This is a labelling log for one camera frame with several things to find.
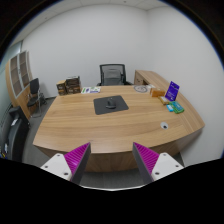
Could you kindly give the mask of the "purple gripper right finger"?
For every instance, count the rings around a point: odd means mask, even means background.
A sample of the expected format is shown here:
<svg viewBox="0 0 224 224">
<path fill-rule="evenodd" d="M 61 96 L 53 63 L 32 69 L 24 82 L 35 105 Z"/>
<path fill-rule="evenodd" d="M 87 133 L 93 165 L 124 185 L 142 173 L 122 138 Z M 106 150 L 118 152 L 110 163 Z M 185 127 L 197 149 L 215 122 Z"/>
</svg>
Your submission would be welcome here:
<svg viewBox="0 0 224 224">
<path fill-rule="evenodd" d="M 136 142 L 133 143 L 132 153 L 145 184 L 152 183 L 183 168 L 168 153 L 156 153 Z"/>
</svg>

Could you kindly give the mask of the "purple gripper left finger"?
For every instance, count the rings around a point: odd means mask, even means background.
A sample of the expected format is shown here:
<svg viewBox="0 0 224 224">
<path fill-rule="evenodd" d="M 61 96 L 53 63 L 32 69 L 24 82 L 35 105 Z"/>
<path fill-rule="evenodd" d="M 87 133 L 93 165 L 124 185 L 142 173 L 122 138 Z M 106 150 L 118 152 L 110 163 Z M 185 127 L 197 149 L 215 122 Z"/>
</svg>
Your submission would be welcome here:
<svg viewBox="0 0 224 224">
<path fill-rule="evenodd" d="M 86 143 L 66 154 L 56 153 L 41 168 L 79 185 L 90 153 L 91 144 Z"/>
</svg>

